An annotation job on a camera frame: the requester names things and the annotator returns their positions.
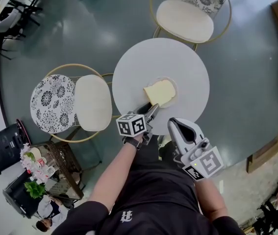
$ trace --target white shirt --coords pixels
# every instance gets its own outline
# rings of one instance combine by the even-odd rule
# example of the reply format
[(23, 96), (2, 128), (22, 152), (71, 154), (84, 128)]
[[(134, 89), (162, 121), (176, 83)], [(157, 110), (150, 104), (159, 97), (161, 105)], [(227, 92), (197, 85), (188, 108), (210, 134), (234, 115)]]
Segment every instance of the white shirt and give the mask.
[[(51, 219), (52, 221), (51, 229), (54, 230), (57, 226), (59, 226), (62, 222), (66, 220), (68, 210), (69, 209), (64, 207), (64, 205), (59, 206), (60, 213)], [(47, 195), (43, 196), (43, 199), (39, 203), (37, 212), (42, 218), (46, 218), (51, 214), (52, 212), (51, 199)]]

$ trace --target seat cushion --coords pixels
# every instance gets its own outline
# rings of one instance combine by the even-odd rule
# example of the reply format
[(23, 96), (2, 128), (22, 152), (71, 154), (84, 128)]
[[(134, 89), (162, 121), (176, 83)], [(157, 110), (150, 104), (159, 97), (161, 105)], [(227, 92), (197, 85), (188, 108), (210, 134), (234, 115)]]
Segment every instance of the seat cushion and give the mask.
[(84, 130), (104, 130), (112, 115), (110, 91), (106, 82), (96, 75), (81, 77), (76, 82), (75, 108)]
[(214, 31), (214, 23), (209, 15), (179, 0), (163, 1), (157, 10), (156, 19), (166, 31), (193, 43), (206, 42)]

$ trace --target wooden plank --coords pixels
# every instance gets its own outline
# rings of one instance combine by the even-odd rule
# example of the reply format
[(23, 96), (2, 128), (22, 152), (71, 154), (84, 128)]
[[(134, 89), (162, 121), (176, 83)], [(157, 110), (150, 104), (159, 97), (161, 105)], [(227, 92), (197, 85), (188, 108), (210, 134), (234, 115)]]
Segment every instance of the wooden plank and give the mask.
[(268, 142), (265, 146), (249, 156), (247, 159), (247, 172), (252, 173), (265, 162), (269, 161), (278, 153), (278, 136)]

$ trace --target slice of bread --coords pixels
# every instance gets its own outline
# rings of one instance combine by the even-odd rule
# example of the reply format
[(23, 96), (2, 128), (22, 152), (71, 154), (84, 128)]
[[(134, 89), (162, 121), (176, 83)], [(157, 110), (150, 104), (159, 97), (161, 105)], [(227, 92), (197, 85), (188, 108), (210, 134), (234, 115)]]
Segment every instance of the slice of bread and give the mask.
[(176, 95), (175, 88), (167, 79), (158, 81), (155, 84), (143, 89), (147, 94), (151, 104), (159, 104), (160, 107), (169, 102)]

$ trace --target glossy floor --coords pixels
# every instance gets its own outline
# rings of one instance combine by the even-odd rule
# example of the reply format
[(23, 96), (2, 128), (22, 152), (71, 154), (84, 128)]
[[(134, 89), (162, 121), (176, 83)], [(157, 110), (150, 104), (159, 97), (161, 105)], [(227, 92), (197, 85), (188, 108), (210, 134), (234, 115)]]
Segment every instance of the glossy floor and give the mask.
[[(155, 11), (162, 1), (153, 0)], [(228, 31), (197, 50), (210, 79), (208, 104), (197, 124), (227, 166), (247, 158), (278, 134), (278, 24), (270, 8), (274, 1), (231, 0)], [(42, 0), (39, 6), (44, 9), (37, 17), (41, 26), (30, 23), (23, 41), (5, 43), (6, 48), (17, 50), (8, 53), (15, 58), (0, 59), (8, 121), (21, 119), (34, 143), (46, 141), (49, 135), (31, 119), (30, 96), (50, 70), (81, 63), (101, 74), (113, 72), (127, 49), (151, 38), (156, 28), (149, 0)], [(214, 35), (225, 27), (228, 15), (226, 2), (214, 18)], [(62, 73), (81, 75), (74, 70)], [(118, 114), (115, 105), (114, 114)], [(104, 162), (101, 170), (120, 147), (114, 122), (91, 141), (72, 145), (83, 168), (96, 164), (97, 149)]]

